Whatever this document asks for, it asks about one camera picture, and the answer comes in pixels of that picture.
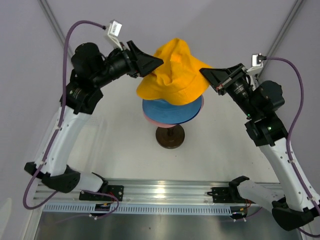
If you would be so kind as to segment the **yellow hat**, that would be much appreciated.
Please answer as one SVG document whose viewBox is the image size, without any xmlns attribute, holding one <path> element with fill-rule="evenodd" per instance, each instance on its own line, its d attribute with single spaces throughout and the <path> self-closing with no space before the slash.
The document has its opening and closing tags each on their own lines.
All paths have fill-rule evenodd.
<svg viewBox="0 0 320 240">
<path fill-rule="evenodd" d="M 165 100 L 175 106 L 194 102 L 209 87 L 200 69 L 212 67 L 192 56 L 186 41 L 174 38 L 157 49 L 154 56 L 163 64 L 145 76 L 136 89 L 148 101 Z"/>
</svg>

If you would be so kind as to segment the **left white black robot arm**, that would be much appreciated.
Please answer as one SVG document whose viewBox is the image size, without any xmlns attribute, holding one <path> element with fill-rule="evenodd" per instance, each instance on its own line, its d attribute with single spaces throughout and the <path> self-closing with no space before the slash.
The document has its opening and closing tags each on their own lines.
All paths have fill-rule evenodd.
<svg viewBox="0 0 320 240">
<path fill-rule="evenodd" d="M 163 65 L 163 60 L 141 51 L 133 41 L 128 48 L 114 49 L 104 57 L 92 42 L 83 43 L 71 58 L 73 70 L 66 85 L 66 99 L 58 110 L 63 119 L 57 121 L 38 159 L 25 164 L 24 170 L 40 179 L 48 188 L 61 193 L 90 191 L 96 200 L 108 194 L 108 182 L 96 173 L 81 173 L 67 162 L 77 137 L 102 99 L 101 89 L 123 75 L 145 77 Z"/>
</svg>

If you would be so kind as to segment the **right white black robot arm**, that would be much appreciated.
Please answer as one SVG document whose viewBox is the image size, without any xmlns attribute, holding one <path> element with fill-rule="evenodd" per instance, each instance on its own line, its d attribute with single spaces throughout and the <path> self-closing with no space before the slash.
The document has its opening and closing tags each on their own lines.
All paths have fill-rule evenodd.
<svg viewBox="0 0 320 240">
<path fill-rule="evenodd" d="M 228 184 L 230 200 L 260 205 L 286 231 L 312 222 L 320 215 L 320 195 L 294 158 L 290 135 L 276 114 L 285 103 L 282 87 L 270 80 L 254 87 L 250 82 L 253 73 L 241 63 L 229 68 L 201 68 L 200 73 L 216 93 L 228 94 L 245 113 L 246 132 L 270 163 L 283 190 L 280 195 L 240 176 Z"/>
</svg>

